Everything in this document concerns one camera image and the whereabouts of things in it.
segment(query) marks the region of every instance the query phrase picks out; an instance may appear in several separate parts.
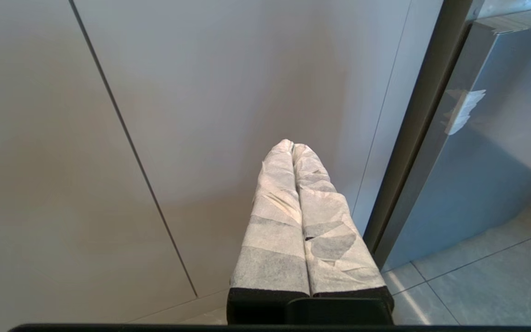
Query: grey tile floor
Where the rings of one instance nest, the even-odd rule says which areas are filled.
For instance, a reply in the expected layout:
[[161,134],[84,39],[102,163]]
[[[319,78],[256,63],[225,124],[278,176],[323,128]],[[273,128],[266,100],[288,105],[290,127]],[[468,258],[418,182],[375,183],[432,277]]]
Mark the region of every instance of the grey tile floor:
[[[395,299],[396,324],[531,326],[531,207],[382,275]],[[180,324],[227,324],[226,309]]]

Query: cabinet door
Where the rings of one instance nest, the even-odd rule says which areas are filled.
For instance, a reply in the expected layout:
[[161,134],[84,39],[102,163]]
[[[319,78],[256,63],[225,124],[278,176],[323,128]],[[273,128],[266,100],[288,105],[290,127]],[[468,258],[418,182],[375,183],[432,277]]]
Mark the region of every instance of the cabinet door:
[[228,286],[281,139],[310,145],[354,207],[408,0],[77,8],[199,296]]
[[0,331],[194,293],[67,1],[0,1]]

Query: floor tile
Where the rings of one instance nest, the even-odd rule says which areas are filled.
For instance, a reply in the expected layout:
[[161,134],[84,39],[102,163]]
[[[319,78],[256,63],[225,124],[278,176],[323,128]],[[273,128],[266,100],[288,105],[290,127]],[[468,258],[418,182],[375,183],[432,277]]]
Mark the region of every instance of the floor tile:
[[530,238],[531,208],[527,208],[503,225],[413,261],[413,264],[425,279],[430,280]]
[[429,282],[460,324],[531,325],[531,240]]
[[222,307],[209,313],[201,314],[178,324],[190,325],[227,325],[227,307]]
[[413,286],[425,282],[423,277],[411,263],[407,263],[402,267],[397,267],[394,270],[383,273],[382,278],[384,278],[386,286],[388,286],[388,290],[390,290],[391,294],[408,290]]
[[458,325],[427,284],[394,296],[392,319],[397,325]]

